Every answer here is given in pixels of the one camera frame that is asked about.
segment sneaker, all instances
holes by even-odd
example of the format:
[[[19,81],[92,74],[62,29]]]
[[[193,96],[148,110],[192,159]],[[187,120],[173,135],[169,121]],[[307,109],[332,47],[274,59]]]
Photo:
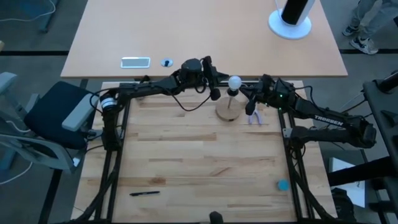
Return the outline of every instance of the sneaker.
[[[355,34],[356,32],[359,31],[359,26],[357,27],[352,27],[352,26],[348,26],[344,31],[343,31],[343,35],[348,37],[351,36],[353,34]]]
[[[374,55],[379,51],[370,38],[362,40],[360,37],[356,37],[349,44],[368,55]]]

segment light wood desk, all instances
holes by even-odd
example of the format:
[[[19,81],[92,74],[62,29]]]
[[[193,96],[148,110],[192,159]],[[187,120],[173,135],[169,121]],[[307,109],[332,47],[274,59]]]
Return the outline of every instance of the light wood desk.
[[[347,76],[319,0],[302,40],[270,30],[274,10],[274,0],[89,0],[61,77],[165,77],[207,55],[220,72],[241,77]],[[152,62],[148,69],[121,69],[122,57]],[[167,57],[171,68],[160,65]]]
[[[104,83],[103,88],[118,85]],[[303,90],[298,94],[305,96]],[[187,90],[177,98],[194,107],[207,96]],[[247,101],[242,94],[238,100],[242,106]],[[131,101],[113,222],[208,222],[212,211],[220,212],[226,222],[296,221],[291,191],[277,188],[280,179],[289,179],[277,110],[257,106],[264,122],[258,126],[248,125],[244,109],[236,121],[219,120],[215,104],[209,101],[186,113],[170,96]],[[312,121],[297,120],[297,125],[312,126]],[[94,128],[102,126],[97,113]],[[105,154],[98,148],[86,155],[72,218],[98,192]],[[310,190],[335,216],[317,143],[307,144],[303,161]],[[153,190],[160,195],[129,196]],[[106,215],[107,197],[104,202]]]

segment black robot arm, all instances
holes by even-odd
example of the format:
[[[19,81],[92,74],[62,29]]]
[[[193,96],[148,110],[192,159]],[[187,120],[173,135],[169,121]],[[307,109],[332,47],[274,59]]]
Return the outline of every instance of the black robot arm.
[[[117,151],[122,147],[116,129],[118,114],[131,99],[156,94],[178,95],[187,88],[195,88],[198,93],[203,93],[203,88],[208,86],[211,99],[217,100],[220,97],[220,91],[216,87],[228,77],[226,74],[217,72],[216,67],[211,64],[211,58],[207,56],[201,60],[187,60],[181,69],[159,81],[140,84],[123,83],[120,87],[109,89],[100,97],[104,121],[102,141],[105,150]]]
[[[281,79],[273,80],[269,75],[263,75],[259,83],[253,86],[243,86],[240,91],[249,99],[246,114],[252,115],[256,103],[264,103],[289,112],[295,118],[316,119],[332,124],[337,129],[307,129],[294,127],[285,129],[284,136],[289,138],[290,146],[302,148],[309,141],[327,141],[349,143],[354,147],[370,148],[376,143],[376,130],[362,116],[352,116],[320,108],[311,101],[301,98],[293,84]]]

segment wooden stand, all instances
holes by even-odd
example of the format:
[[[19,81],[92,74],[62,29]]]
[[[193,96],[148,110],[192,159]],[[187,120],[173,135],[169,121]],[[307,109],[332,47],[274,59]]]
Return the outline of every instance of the wooden stand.
[[[233,97],[224,97],[217,102],[216,114],[224,121],[234,121],[241,113],[241,104]]]

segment white phone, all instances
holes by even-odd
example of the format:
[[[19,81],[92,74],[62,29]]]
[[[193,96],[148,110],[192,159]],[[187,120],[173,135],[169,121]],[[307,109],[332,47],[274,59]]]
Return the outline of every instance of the white phone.
[[[150,57],[123,57],[121,68],[149,68]]]

